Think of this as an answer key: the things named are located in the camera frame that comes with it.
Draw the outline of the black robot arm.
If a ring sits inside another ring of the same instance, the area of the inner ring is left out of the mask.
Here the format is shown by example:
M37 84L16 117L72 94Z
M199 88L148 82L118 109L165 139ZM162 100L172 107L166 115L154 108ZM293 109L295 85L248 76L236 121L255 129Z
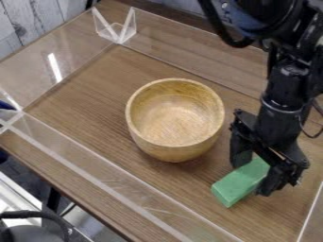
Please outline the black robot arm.
M269 165L256 193L269 196L300 182L311 163L297 145L312 110L323 115L323 9L311 0L197 0L223 42L267 52L267 86L252 114L233 111L229 160L236 168L257 154Z

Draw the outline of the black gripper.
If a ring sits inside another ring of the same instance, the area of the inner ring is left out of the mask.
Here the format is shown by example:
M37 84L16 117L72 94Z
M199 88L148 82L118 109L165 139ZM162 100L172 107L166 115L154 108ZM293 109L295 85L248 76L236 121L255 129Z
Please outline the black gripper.
M257 114L241 109L233 111L229 163L239 168L251 162L256 153L268 164L268 172L256 188L260 196L269 197L287 184L295 186L311 166L297 145L309 110L308 102L297 106L281 105L263 97Z

